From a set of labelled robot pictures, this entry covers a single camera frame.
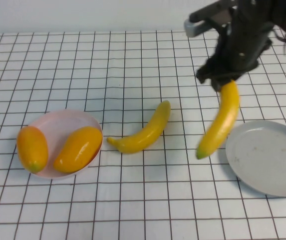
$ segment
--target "white plate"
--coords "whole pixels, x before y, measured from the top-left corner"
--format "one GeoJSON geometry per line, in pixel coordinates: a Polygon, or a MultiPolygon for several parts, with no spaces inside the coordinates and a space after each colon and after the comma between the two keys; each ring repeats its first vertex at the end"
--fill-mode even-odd
{"type": "Polygon", "coordinates": [[[235,174],[253,189],[286,197],[286,125],[250,121],[236,127],[226,141],[235,174]]]}
{"type": "Polygon", "coordinates": [[[79,171],[67,174],[56,171],[52,166],[55,157],[63,147],[67,137],[75,130],[84,126],[91,126],[99,129],[103,134],[99,122],[87,112],[72,109],[48,112],[30,125],[39,128],[43,132],[48,145],[47,165],[42,171],[34,174],[38,177],[46,179],[62,179],[70,177],[86,169],[97,157],[99,157],[102,144],[100,145],[95,158],[79,171]]]}

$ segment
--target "mango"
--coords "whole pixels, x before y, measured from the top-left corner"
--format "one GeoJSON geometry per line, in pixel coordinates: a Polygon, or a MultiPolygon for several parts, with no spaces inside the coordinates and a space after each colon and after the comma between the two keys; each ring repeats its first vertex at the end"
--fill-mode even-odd
{"type": "Polygon", "coordinates": [[[58,172],[73,173],[88,165],[97,155],[103,135],[91,126],[81,127],[72,132],[54,160],[58,172]]]}
{"type": "Polygon", "coordinates": [[[44,134],[34,126],[20,129],[16,138],[18,158],[31,173],[43,170],[48,160],[48,147],[44,134]]]}

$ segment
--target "yellow banana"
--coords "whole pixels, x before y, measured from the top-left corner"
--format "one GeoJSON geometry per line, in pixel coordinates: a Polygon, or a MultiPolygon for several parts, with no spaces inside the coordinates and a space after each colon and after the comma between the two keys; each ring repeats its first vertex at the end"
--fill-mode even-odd
{"type": "Polygon", "coordinates": [[[240,97],[235,81],[222,86],[220,95],[221,105],[218,114],[197,147],[197,159],[206,158],[214,153],[225,141],[236,121],[240,97]]]}
{"type": "Polygon", "coordinates": [[[170,112],[171,105],[169,101],[163,101],[157,106],[152,118],[141,131],[120,139],[108,137],[107,142],[116,147],[121,153],[133,154],[142,151],[153,144],[162,134],[167,125],[170,112]]]}

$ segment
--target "banana tip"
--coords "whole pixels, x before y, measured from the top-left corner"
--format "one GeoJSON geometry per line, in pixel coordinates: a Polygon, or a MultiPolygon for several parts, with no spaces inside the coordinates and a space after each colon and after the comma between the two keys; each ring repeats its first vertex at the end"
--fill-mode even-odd
{"type": "Polygon", "coordinates": [[[196,152],[196,158],[197,158],[198,160],[204,159],[204,158],[206,158],[206,157],[207,157],[207,154],[206,154],[206,153],[204,153],[204,152],[201,151],[201,150],[197,150],[197,152],[196,152]]]}
{"type": "Polygon", "coordinates": [[[107,141],[109,144],[111,144],[111,145],[115,145],[115,143],[116,143],[116,140],[115,140],[114,138],[112,138],[112,137],[108,137],[108,138],[106,139],[106,141],[107,141]]]}

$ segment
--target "grid paper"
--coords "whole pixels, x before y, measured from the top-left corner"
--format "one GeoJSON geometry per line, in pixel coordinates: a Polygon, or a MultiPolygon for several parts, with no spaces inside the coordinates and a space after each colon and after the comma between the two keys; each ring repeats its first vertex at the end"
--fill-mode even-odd
{"type": "MultiPolygon", "coordinates": [[[[285,240],[286,198],[243,184],[224,146],[195,158],[219,97],[194,72],[216,42],[214,31],[0,34],[0,240],[285,240]],[[140,153],[104,141],[87,170],[64,180],[36,178],[17,158],[17,132],[46,112],[84,110],[105,140],[140,130],[164,100],[170,122],[140,153]]],[[[286,54],[273,42],[238,81],[238,125],[286,125],[286,54]]]]}

